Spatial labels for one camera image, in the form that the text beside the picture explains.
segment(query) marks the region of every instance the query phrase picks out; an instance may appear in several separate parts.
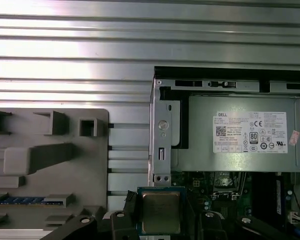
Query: motherboard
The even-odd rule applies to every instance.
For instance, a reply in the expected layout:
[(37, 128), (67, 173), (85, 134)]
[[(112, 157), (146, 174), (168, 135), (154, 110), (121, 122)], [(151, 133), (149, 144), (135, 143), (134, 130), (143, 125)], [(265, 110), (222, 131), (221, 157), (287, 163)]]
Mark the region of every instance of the motherboard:
[(252, 177), (246, 172), (172, 172), (172, 186), (192, 192), (202, 210), (226, 219), (252, 215)]

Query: sticker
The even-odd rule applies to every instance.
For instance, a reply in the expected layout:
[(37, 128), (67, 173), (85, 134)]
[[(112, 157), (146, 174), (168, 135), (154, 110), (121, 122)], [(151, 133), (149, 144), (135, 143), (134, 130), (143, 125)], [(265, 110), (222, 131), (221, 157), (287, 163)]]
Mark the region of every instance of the sticker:
[(217, 112), (217, 115), (213, 117), (213, 152), (287, 154), (286, 113)]
[(295, 146), (298, 142), (299, 136), (300, 136), (300, 132), (293, 130), (289, 140), (289, 144)]

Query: electronic component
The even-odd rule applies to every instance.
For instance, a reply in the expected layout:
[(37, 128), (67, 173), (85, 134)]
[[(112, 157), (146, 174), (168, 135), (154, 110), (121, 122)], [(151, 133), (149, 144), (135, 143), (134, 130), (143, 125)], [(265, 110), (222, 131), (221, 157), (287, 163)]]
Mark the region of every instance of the electronic component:
[[(286, 82), (277, 82), (261, 95), (263, 83), (254, 79), (252, 72), (246, 73), (249, 80), (243, 80), (240, 71), (224, 70), (229, 74), (220, 78), (222, 70), (216, 69), (202, 79), (206, 74), (203, 68), (198, 69), (196, 78), (184, 75), (175, 80), (170, 77), (174, 70), (155, 68), (150, 117), (151, 138), (155, 140), (150, 141), (150, 155), (155, 163), (150, 174), (170, 173), (171, 169), (300, 172), (300, 98), (278, 96), (278, 87), (286, 90)], [(178, 84), (180, 80), (188, 84)], [(166, 134), (162, 131), (168, 129), (161, 128), (162, 121), (170, 126), (171, 137), (162, 138)], [(157, 154), (163, 147), (166, 151), (172, 147), (170, 155), (165, 153), (165, 164)]]
[(44, 201), (45, 197), (8, 196), (0, 199), (0, 206), (27, 205), (27, 206), (62, 206), (62, 201)]
[(200, 187), (200, 181), (194, 180), (194, 181), (193, 181), (193, 186), (194, 186), (195, 188)]
[(237, 202), (231, 200), (216, 200), (212, 202), (212, 210), (221, 213), (225, 219), (237, 217)]
[(243, 194), (247, 173), (246, 172), (230, 172), (217, 171), (211, 174), (213, 178), (213, 194), (230, 195), (233, 200)]
[(184, 187), (140, 187), (142, 217), (137, 228), (140, 235), (173, 235), (182, 230)]
[(244, 209), (244, 215), (245, 216), (251, 216), (252, 215), (252, 209), (251, 209), (251, 207), (246, 207)]

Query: green circuit board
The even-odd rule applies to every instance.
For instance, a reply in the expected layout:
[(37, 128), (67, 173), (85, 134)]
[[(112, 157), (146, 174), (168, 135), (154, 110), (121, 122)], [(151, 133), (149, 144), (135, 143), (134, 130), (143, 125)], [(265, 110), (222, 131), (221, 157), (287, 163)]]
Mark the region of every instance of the green circuit board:
[(214, 172), (172, 172), (171, 181), (172, 186), (185, 187), (187, 191), (192, 192), (202, 210), (221, 212), (225, 218), (252, 214), (252, 179), (249, 173), (245, 178), (242, 195), (235, 200), (226, 196), (219, 198), (212, 196), (215, 190), (214, 184), (220, 182)]

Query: barcode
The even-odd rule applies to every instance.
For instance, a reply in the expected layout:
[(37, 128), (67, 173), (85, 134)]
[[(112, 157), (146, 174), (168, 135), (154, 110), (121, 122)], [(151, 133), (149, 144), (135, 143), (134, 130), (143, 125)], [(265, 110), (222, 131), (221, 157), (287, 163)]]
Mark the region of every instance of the barcode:
[(225, 126), (216, 126), (215, 128), (215, 135), (220, 137), (227, 136), (227, 127)]

